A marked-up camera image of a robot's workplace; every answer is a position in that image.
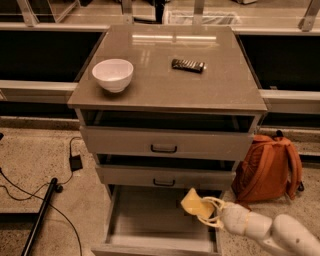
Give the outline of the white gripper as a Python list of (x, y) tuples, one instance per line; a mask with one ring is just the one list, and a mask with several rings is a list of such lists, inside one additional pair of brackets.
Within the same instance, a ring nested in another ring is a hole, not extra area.
[(198, 216), (198, 220), (209, 227), (223, 229), (235, 235), (248, 238), (266, 238), (270, 235), (272, 219), (270, 217), (250, 211), (242, 205), (227, 203), (216, 197), (203, 197), (202, 200), (211, 203), (216, 209), (222, 210), (221, 218), (204, 218)]

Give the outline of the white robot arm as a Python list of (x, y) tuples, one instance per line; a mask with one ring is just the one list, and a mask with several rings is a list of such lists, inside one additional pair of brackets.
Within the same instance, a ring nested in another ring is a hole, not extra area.
[(233, 235), (247, 237), (276, 256), (320, 256), (320, 241), (287, 214), (274, 219), (214, 197), (199, 199), (198, 219)]

